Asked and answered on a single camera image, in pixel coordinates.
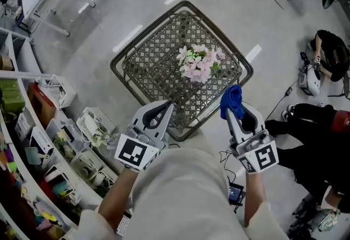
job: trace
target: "white sleeve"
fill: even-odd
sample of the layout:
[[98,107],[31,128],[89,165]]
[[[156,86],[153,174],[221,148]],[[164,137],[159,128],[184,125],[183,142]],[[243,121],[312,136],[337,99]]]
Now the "white sleeve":
[[263,202],[250,219],[246,234],[251,240],[289,239],[272,216],[268,202]]
[[74,240],[115,240],[116,234],[103,216],[92,210],[84,210],[80,217]]

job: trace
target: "white shirt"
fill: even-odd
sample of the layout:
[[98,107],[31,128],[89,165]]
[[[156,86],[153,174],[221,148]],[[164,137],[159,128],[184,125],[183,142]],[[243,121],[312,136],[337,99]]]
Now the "white shirt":
[[[126,240],[287,240],[267,202],[249,227],[238,222],[229,185],[218,160],[197,149],[165,150],[140,173],[132,192],[133,216]],[[115,233],[98,213],[83,211],[75,240],[112,240]]]

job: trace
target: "pink flower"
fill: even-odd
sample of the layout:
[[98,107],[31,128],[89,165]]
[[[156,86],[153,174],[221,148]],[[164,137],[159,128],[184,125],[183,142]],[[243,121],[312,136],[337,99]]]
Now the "pink flower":
[[226,58],[226,55],[223,53],[223,50],[221,48],[217,48],[217,55],[220,57],[220,59]]
[[180,54],[176,56],[176,59],[180,59],[180,62],[181,62],[181,61],[183,61],[183,60],[186,58],[186,56],[187,56],[187,53],[188,53],[187,47],[184,46],[183,49],[179,49],[179,52],[180,52]]
[[205,84],[208,79],[210,78],[210,71],[208,70],[194,70],[193,71],[193,77],[191,78],[192,82],[198,82],[198,83],[203,83]]
[[197,56],[196,58],[193,58],[192,56],[187,57],[187,61],[192,64],[197,64],[202,60],[200,56]]
[[195,44],[192,44],[191,46],[192,46],[194,52],[201,52],[201,51],[204,51],[204,48],[205,48],[204,45],[195,45]]
[[184,65],[186,66],[184,68],[184,73],[183,75],[188,77],[188,78],[193,78],[193,76],[195,76],[194,71],[196,71],[196,64],[191,64],[190,66]]
[[207,55],[203,58],[203,62],[209,63],[210,67],[212,67],[215,62],[218,62],[217,53],[213,49],[206,51],[206,53]]
[[207,70],[207,71],[210,71],[211,69],[211,64],[209,62],[204,62],[204,61],[201,61],[197,64],[197,67],[200,68],[200,70]]

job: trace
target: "phone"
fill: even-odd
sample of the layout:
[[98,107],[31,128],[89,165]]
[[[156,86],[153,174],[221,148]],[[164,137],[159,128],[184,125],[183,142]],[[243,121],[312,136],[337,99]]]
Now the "phone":
[[244,186],[237,185],[234,183],[229,183],[229,185],[230,185],[229,202],[231,205],[239,205],[240,204],[240,197],[242,195],[242,191],[244,189]]

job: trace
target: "black pants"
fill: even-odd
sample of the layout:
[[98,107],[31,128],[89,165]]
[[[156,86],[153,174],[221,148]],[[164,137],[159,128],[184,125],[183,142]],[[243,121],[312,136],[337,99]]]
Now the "black pants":
[[321,203],[329,186],[324,181],[322,174],[324,165],[318,155],[322,156],[327,151],[322,146],[328,146],[324,144],[324,140],[329,138],[335,113],[336,110],[331,105],[322,108],[310,104],[297,104],[293,116],[290,115],[287,122],[276,120],[265,122],[266,129],[272,135],[289,134],[303,143],[294,149],[277,148],[278,164],[293,170],[296,182],[301,184],[318,203]]

